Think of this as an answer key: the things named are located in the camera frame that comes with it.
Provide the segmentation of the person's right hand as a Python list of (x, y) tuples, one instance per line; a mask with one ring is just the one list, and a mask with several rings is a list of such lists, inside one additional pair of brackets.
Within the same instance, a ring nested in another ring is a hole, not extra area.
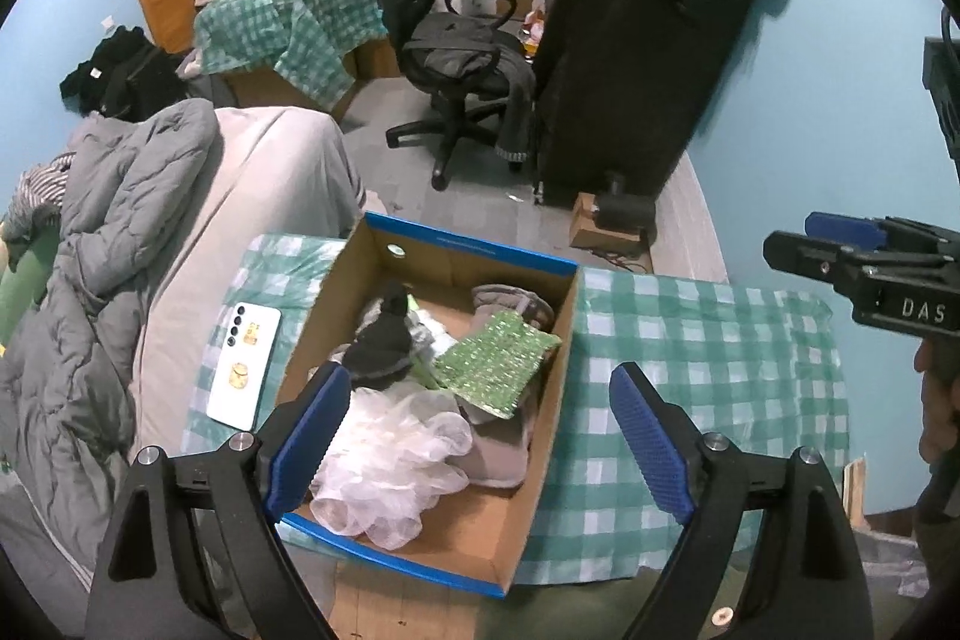
[(924, 339), (914, 354), (914, 370), (921, 375), (923, 432), (919, 455), (934, 464), (958, 442), (958, 380), (942, 380), (934, 370), (934, 344)]

